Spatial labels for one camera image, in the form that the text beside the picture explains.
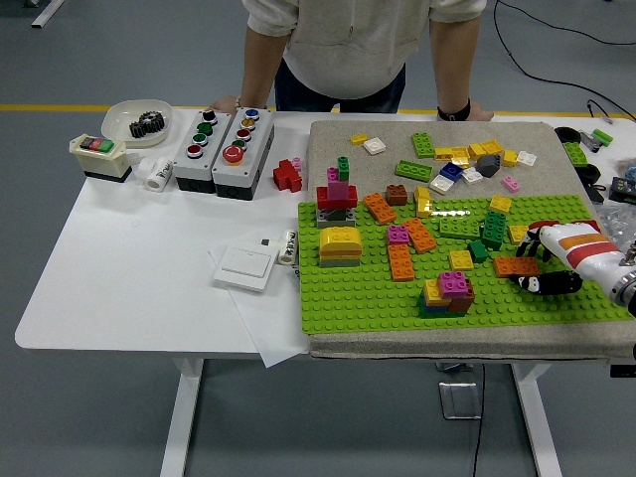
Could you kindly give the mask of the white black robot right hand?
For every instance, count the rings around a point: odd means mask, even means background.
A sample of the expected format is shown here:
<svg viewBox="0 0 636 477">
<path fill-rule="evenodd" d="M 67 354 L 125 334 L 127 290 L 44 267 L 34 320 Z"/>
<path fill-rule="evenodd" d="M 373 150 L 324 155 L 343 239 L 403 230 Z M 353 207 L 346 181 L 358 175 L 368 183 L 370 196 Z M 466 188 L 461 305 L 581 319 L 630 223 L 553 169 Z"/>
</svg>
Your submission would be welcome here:
<svg viewBox="0 0 636 477">
<path fill-rule="evenodd" d="M 516 256 L 533 257 L 539 248 L 544 250 L 544 262 L 554 256 L 567 269 L 541 275 L 513 275 L 511 280 L 521 288 L 539 295 L 562 295 L 575 293 L 585 280 L 592 280 L 615 304 L 634 307 L 634 245 L 623 252 L 589 223 L 542 221 L 530 225 Z"/>
</svg>

